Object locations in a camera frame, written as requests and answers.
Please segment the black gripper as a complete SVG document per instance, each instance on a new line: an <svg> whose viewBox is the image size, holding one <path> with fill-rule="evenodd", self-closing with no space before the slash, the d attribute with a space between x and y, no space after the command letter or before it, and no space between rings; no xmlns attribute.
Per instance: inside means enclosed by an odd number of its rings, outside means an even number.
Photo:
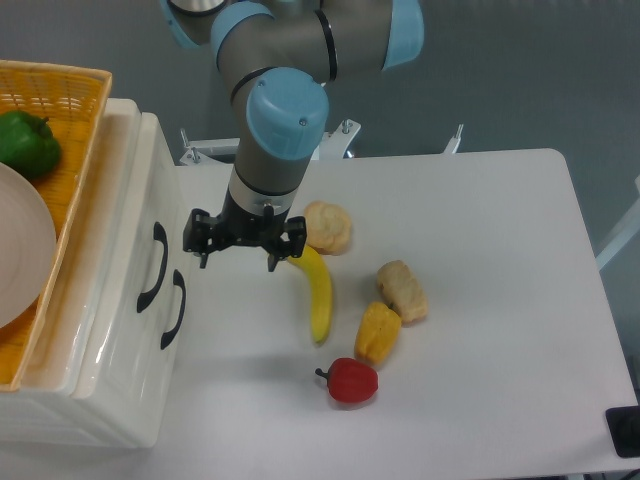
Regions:
<svg viewBox="0 0 640 480"><path fill-rule="evenodd" d="M193 209L183 230L183 251L199 259L205 269L212 253L231 246L263 247L268 253L267 269L274 272L280 261L300 258L306 245L306 219L287 218L288 210L264 216L244 210L226 193L218 216Z"/></svg>

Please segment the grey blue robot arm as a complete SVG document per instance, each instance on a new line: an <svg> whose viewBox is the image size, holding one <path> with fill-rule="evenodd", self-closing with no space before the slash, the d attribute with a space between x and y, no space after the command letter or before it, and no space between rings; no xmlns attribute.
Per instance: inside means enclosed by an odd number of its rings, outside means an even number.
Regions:
<svg viewBox="0 0 640 480"><path fill-rule="evenodd" d="M275 267L303 253L290 213L329 115L325 85L413 61L425 39L416 1L164 1L176 41L209 46L239 127L222 210L193 210L183 248L201 261L259 247Z"/></svg>

